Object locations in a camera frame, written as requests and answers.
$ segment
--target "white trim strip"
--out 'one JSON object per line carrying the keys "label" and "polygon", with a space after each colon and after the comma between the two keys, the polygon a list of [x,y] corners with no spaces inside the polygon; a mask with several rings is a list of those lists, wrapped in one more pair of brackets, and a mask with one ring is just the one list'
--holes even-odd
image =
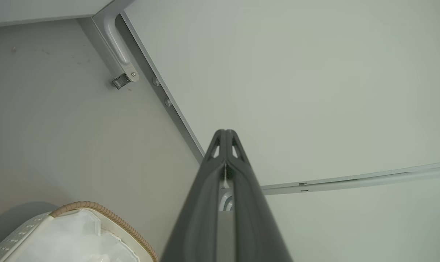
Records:
{"label": "white trim strip", "polygon": [[309,180],[309,181],[292,182],[292,183],[285,183],[285,184],[269,184],[269,185],[266,185],[266,186],[262,186],[262,189],[292,187],[292,186],[299,186],[299,185],[302,186],[304,184],[305,185],[310,185],[310,184],[322,184],[322,183],[330,183],[330,182],[340,182],[340,181],[345,181],[345,180],[372,178],[372,177],[380,177],[380,176],[393,175],[393,174],[401,174],[401,173],[407,173],[407,172],[423,171],[423,170],[439,168],[439,167],[440,167],[440,163],[426,164],[424,166],[413,166],[413,167],[408,167],[408,168],[395,169],[395,170],[389,170],[389,171],[381,171],[381,172],[368,173],[368,174],[353,175],[353,176],[336,177],[336,178],[329,178],[329,179]]}
{"label": "white trim strip", "polygon": [[395,184],[420,179],[431,179],[440,177],[440,167],[428,168],[416,171],[406,171],[398,174],[386,174],[366,178],[356,178],[352,180],[341,180],[325,182],[319,184],[301,184],[298,186],[266,188],[262,192],[264,195],[273,194],[292,194],[303,192],[317,192],[338,189],[348,189],[365,186],[380,186],[383,184]]}

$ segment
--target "cabinet door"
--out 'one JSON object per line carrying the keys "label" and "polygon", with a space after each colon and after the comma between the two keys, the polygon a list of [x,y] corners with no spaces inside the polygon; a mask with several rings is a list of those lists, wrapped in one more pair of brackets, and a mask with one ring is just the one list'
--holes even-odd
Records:
{"label": "cabinet door", "polygon": [[260,184],[440,163],[440,0],[136,0],[127,22],[205,150]]}
{"label": "cabinet door", "polygon": [[440,178],[266,198],[294,261],[440,262]]}
{"label": "cabinet door", "polygon": [[90,17],[110,2],[112,0],[0,0],[0,26]]}

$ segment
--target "metal bracket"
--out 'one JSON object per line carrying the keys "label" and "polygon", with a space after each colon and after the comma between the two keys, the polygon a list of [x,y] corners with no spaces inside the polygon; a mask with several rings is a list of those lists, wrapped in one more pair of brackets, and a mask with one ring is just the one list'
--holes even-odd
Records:
{"label": "metal bracket", "polygon": [[129,82],[131,82],[131,80],[128,79],[128,76],[125,73],[122,73],[119,77],[112,81],[118,90]]}
{"label": "metal bracket", "polygon": [[129,83],[125,83],[126,80],[129,80],[130,82],[136,82],[139,80],[139,74],[133,66],[130,56],[126,51],[126,46],[115,27],[115,18],[132,2],[134,2],[134,0],[115,0],[92,17],[92,21],[99,30],[100,35],[110,47],[112,54],[124,72],[113,81],[118,89]]}

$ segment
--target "metal hinge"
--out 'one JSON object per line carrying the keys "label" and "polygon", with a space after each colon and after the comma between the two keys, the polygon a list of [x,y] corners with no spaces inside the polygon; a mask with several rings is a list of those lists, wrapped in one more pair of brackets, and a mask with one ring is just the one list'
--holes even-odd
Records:
{"label": "metal hinge", "polygon": [[128,76],[126,75],[126,73],[122,73],[120,76],[118,76],[117,78],[115,78],[112,83],[115,85],[115,87],[117,89],[122,88],[123,86],[125,86],[127,83],[130,83],[131,80],[128,78]]}

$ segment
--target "gray wall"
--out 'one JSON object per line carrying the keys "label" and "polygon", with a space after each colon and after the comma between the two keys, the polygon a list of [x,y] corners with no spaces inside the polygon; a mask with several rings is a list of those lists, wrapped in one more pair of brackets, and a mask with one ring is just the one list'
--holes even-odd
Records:
{"label": "gray wall", "polygon": [[0,28],[0,238],[95,201],[161,255],[199,164],[142,66],[118,91],[76,20]]}

